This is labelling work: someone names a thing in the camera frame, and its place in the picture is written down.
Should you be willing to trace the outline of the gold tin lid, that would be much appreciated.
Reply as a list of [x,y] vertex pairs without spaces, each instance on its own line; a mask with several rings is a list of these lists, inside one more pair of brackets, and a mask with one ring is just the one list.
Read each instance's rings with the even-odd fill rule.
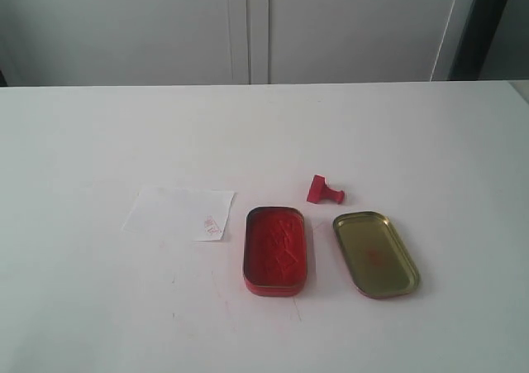
[[419,271],[387,217],[373,211],[344,213],[332,228],[351,279],[363,295],[388,299],[418,288]]

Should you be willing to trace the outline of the white paper sheet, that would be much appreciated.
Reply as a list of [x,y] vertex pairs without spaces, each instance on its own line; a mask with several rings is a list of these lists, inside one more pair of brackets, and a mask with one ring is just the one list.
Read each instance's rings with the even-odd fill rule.
[[122,229],[154,237],[220,241],[234,196],[232,191],[144,187]]

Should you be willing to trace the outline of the red stamp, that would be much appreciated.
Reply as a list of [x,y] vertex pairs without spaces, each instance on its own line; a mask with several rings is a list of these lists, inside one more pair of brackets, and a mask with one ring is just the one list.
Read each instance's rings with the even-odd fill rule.
[[336,204],[342,204],[345,196],[344,191],[330,188],[326,184],[326,179],[323,176],[314,175],[307,193],[307,201],[315,204],[322,201],[332,201]]

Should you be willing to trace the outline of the white cabinet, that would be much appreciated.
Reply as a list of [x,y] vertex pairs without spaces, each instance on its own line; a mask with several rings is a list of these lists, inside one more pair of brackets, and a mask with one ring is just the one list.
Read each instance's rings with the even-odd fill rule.
[[445,80],[474,0],[1,0],[10,85]]

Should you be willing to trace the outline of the red ink pad tin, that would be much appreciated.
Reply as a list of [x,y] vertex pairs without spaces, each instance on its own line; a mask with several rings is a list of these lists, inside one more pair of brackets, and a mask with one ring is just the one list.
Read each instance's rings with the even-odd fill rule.
[[242,272],[252,294],[292,297],[301,292],[307,281],[307,240],[297,209],[257,207],[248,213]]

